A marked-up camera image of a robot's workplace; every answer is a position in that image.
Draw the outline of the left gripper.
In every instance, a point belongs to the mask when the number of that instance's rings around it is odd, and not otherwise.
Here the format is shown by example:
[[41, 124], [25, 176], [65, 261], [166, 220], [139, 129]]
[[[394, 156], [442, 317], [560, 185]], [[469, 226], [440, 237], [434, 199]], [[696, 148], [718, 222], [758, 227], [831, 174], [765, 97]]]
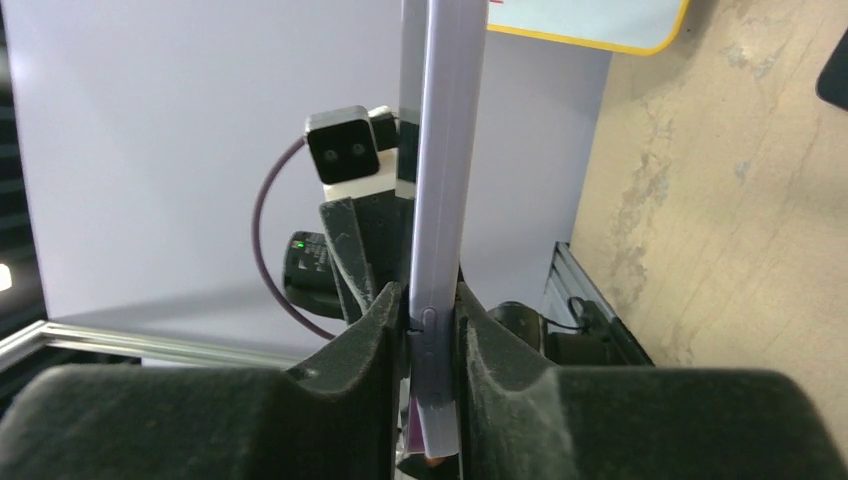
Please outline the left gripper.
[[368, 311], [387, 283], [409, 283], [414, 200], [394, 189], [327, 201], [319, 212], [343, 318]]

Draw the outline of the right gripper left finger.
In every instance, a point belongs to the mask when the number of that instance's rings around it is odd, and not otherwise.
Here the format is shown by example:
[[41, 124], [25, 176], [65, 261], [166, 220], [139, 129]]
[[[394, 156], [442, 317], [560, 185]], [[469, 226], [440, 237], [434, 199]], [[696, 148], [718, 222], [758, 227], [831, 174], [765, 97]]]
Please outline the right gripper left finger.
[[405, 296], [286, 370], [62, 365], [1, 422], [5, 479], [390, 479]]

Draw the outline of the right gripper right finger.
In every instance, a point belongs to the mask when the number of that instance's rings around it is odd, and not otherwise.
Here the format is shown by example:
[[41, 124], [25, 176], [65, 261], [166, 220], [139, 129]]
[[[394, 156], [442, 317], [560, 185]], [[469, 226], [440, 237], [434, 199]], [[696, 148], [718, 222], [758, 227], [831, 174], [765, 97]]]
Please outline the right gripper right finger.
[[843, 479], [817, 409], [766, 370], [566, 367], [456, 300], [464, 479]]

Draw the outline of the lavender phone case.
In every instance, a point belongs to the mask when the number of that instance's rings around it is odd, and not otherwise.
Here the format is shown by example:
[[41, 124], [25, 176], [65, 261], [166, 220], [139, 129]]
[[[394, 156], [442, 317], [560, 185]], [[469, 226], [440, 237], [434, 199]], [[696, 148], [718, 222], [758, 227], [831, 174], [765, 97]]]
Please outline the lavender phone case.
[[413, 200], [407, 330], [410, 446], [459, 451], [452, 336], [489, 4], [406, 1], [402, 7], [399, 193]]

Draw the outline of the black phone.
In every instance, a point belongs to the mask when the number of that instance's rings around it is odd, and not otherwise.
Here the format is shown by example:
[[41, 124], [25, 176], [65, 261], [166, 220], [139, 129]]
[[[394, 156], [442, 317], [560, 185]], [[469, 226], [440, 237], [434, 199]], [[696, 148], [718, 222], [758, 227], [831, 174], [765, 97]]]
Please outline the black phone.
[[815, 86], [819, 99], [847, 110], [847, 44], [840, 43], [825, 63]]

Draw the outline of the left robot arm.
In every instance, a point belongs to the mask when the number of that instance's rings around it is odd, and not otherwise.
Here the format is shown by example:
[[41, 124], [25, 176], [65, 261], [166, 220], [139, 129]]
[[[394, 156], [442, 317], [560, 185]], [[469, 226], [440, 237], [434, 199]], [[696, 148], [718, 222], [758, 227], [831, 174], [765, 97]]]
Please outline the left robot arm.
[[321, 317], [358, 321], [402, 270], [401, 238], [414, 200], [391, 190], [323, 203], [322, 232], [295, 232], [283, 267], [283, 296]]

